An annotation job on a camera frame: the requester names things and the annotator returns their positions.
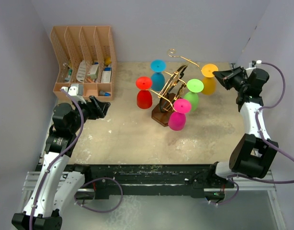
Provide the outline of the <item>yellow wine glass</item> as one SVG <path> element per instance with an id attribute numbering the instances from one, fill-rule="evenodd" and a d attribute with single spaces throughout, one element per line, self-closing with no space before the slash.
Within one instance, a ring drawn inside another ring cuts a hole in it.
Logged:
<path id="1" fill-rule="evenodd" d="M 204 76 L 202 80 L 204 84 L 202 93 L 205 95 L 211 95 L 216 91 L 216 78 L 213 74 L 214 71 L 218 71 L 218 67 L 212 63 L 204 65 L 201 70 Z"/>

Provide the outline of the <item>green wine glass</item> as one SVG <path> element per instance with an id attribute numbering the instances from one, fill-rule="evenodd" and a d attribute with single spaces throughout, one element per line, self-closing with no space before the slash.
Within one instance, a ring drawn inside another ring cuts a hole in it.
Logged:
<path id="1" fill-rule="evenodd" d="M 189 91 L 184 95 L 183 98 L 190 102 L 191 112 L 193 112 L 198 107 L 198 93 L 200 93 L 204 89 L 204 84 L 199 79 L 191 79 L 186 83 L 186 86 Z"/>

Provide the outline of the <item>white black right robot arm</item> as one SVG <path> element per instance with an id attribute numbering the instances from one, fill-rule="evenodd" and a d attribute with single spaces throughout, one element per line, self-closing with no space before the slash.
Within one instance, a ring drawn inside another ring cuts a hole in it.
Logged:
<path id="1" fill-rule="evenodd" d="M 213 71 L 214 77 L 227 90 L 237 91 L 236 103 L 245 133 L 231 153 L 229 161 L 215 162 L 207 170 L 198 172 L 191 182 L 202 180 L 211 187 L 228 184 L 234 176 L 263 179 L 276 156 L 277 142 L 272 141 L 263 120 L 262 87 L 270 76 L 267 71 L 257 68 L 237 67 L 225 71 Z"/>

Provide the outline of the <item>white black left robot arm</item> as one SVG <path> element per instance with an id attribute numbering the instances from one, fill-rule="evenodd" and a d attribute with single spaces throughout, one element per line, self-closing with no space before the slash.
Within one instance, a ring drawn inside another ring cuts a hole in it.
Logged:
<path id="1" fill-rule="evenodd" d="M 18 230 L 59 230 L 62 214 L 77 190 L 92 183 L 90 167 L 74 166 L 66 180 L 61 178 L 73 149 L 83 131 L 86 120 L 105 118 L 109 102 L 100 102 L 94 96 L 88 101 L 73 101 L 55 106 L 53 124 L 45 144 L 44 162 L 35 189 L 21 213 L 11 220 Z"/>

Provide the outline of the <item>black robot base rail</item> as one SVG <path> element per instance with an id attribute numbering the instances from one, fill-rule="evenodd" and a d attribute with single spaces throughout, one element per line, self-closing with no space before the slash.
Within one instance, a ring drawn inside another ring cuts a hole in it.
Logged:
<path id="1" fill-rule="evenodd" d="M 211 164 L 68 164 L 65 173 L 79 171 L 86 177 L 85 183 L 100 179 L 87 188 L 94 192 L 95 199 L 108 199 L 109 196 L 190 196 L 223 198 L 224 188 L 234 188 L 234 184 L 210 186 L 190 179 L 198 172 L 207 170 Z"/>

